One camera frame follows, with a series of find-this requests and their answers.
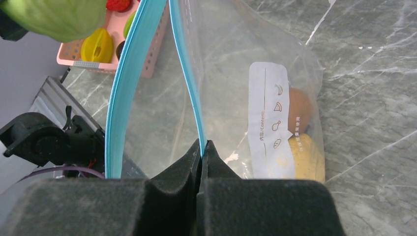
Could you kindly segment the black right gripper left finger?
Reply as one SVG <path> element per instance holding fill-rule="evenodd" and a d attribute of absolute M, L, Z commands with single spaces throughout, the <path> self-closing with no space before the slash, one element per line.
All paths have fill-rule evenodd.
<path fill-rule="evenodd" d="M 3 236 L 188 236 L 200 145 L 151 179 L 45 179 L 1 226 Z"/>

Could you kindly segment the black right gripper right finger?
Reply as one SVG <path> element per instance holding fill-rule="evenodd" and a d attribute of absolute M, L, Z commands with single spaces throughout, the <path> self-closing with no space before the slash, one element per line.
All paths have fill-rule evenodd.
<path fill-rule="evenodd" d="M 196 196 L 199 236 L 343 236 L 333 198 L 321 183 L 241 179 L 208 141 Z"/>

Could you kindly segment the yellow lemon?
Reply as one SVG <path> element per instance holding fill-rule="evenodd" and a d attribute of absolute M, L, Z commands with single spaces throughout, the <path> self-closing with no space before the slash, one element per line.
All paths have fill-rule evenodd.
<path fill-rule="evenodd" d="M 312 138 L 307 134 L 286 141 L 276 138 L 272 147 L 276 150 L 281 144 L 284 144 L 285 154 L 290 151 L 292 156 L 280 154 L 275 156 L 274 163 L 278 170 L 275 178 L 309 179 L 321 183 L 325 181 L 325 158 Z"/>

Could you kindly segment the brown kiwi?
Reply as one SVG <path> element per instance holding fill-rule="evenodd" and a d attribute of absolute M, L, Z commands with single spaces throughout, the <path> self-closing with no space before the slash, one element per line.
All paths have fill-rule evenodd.
<path fill-rule="evenodd" d="M 288 130 L 295 134 L 304 133 L 312 118 L 312 105 L 308 95 L 296 88 L 289 89 Z"/>

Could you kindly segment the clear zip top bag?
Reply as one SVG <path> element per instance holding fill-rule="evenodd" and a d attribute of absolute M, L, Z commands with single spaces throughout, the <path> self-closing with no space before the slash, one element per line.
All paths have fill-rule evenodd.
<path fill-rule="evenodd" d="M 197 126 L 200 152 L 209 140 L 244 178 L 275 178 L 276 138 L 307 134 L 324 155 L 318 93 L 323 68 L 296 37 L 241 0 L 168 0 L 173 38 Z M 107 113 L 105 176 L 121 176 L 127 120 L 147 47 L 165 0 L 144 0 L 128 33 Z M 312 118 L 304 133 L 288 130 L 289 89 L 305 92 Z"/>

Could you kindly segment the light green cabbage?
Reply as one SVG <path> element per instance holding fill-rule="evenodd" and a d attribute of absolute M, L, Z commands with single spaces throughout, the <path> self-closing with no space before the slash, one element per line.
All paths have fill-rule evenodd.
<path fill-rule="evenodd" d="M 63 43 L 90 36 L 106 20 L 105 0 L 5 0 L 0 10 L 24 29 Z"/>

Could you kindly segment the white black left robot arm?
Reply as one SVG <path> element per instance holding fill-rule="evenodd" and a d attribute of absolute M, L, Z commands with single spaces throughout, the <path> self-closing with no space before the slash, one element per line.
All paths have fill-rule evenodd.
<path fill-rule="evenodd" d="M 0 191 L 48 172 L 104 178 L 104 133 L 65 108 L 65 124 L 39 112 L 21 114 L 0 129 Z"/>

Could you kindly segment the dark purple fruit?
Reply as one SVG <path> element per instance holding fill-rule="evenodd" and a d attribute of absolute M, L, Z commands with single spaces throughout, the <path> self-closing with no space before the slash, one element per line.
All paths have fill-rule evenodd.
<path fill-rule="evenodd" d="M 122 53 L 122 51 L 123 51 L 123 48 L 124 48 L 124 44 L 125 44 L 125 41 L 122 41 L 117 47 L 116 47 L 116 56 L 117 56 L 117 59 L 118 60 L 120 60 L 120 57 L 121 57 L 121 53 Z"/>

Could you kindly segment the yellow star fruit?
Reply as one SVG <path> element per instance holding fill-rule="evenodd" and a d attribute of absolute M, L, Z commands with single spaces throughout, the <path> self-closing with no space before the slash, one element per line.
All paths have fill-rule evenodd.
<path fill-rule="evenodd" d="M 81 60 L 98 63 L 110 63 L 113 57 L 114 43 L 110 34 L 103 28 L 96 29 L 81 46 Z"/>

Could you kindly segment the pink plastic perforated basket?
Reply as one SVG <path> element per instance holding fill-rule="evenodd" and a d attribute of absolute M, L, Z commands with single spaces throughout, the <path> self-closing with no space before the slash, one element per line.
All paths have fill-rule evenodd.
<path fill-rule="evenodd" d="M 133 18 L 140 2 L 131 0 L 130 5 L 122 12 L 106 10 L 106 21 L 93 39 L 101 38 L 98 42 L 74 40 L 62 43 L 56 60 L 60 65 L 82 67 L 92 71 L 115 74 L 119 63 L 121 44 L 125 41 L 125 25 Z M 141 77 L 151 78 L 161 48 L 168 20 L 170 19 L 169 3 L 166 0 L 154 37 L 149 46 L 148 54 L 143 64 Z"/>

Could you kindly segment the green mango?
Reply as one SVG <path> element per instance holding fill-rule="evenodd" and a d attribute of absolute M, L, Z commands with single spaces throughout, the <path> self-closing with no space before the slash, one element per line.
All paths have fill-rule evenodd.
<path fill-rule="evenodd" d="M 128 19 L 125 22 L 124 25 L 124 29 L 123 29 L 123 37 L 126 39 L 128 36 L 128 32 L 131 28 L 132 22 L 133 22 L 133 18 L 135 17 L 136 11 L 134 11 L 133 13 L 131 13 L 131 15 L 128 17 Z"/>

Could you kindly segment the red strawberry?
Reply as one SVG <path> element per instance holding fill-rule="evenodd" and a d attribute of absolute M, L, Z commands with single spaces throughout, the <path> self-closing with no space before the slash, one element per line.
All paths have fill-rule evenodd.
<path fill-rule="evenodd" d="M 107 0 L 106 9 L 110 11 L 123 12 L 131 5 L 131 0 Z"/>

